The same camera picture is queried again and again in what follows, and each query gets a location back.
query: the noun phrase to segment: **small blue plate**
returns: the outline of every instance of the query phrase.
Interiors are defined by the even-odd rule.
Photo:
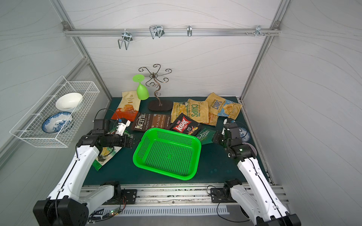
[[[43,122],[42,130],[46,133],[58,133],[64,124],[64,128],[71,124],[73,117],[70,115],[71,113],[68,111],[53,114]]]

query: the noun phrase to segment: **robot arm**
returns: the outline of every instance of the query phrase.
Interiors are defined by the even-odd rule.
[[[130,121],[122,119],[115,134],[107,134],[107,123],[108,120],[95,120],[94,129],[77,143],[76,153],[59,183],[46,200],[35,204],[33,212],[40,226],[85,225],[94,210],[118,195],[118,186],[108,184],[79,198],[85,177],[103,147],[131,148],[133,145],[133,135],[123,135]]]
[[[254,197],[252,197],[237,179],[226,181],[224,193],[234,199],[243,209],[246,217],[258,226],[299,226],[296,214],[289,214],[280,202],[256,159],[256,149],[242,141],[239,127],[227,119],[224,129],[214,137],[214,142],[225,148],[228,156],[234,160],[238,169],[246,178]]]

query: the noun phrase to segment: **green plastic basket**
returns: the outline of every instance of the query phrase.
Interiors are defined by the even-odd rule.
[[[142,169],[190,180],[197,171],[201,142],[194,136],[152,128],[147,130],[133,154],[133,163]]]

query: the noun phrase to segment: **white wire rack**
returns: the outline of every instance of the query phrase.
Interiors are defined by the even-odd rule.
[[[70,125],[64,123],[59,133],[45,133],[43,122],[51,115],[61,112],[55,107],[56,101],[68,93],[83,95],[81,102],[68,117],[73,118]],[[61,76],[41,99],[10,130],[10,133],[34,147],[67,148],[89,109],[99,94],[99,89],[91,81],[67,81]]]

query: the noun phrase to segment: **gray wall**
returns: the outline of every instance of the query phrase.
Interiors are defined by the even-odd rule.
[[[82,59],[48,0],[0,3],[0,147],[9,130],[61,76]],[[75,78],[96,82],[88,66]],[[34,148],[25,142],[0,170],[0,225],[38,225],[32,213],[60,180],[81,135],[93,128],[98,109],[108,105],[101,90],[69,148]]]
[[[361,225],[362,1],[293,0],[244,99],[303,225]]]
[[[0,2],[0,147],[46,90],[82,59],[49,0]]]

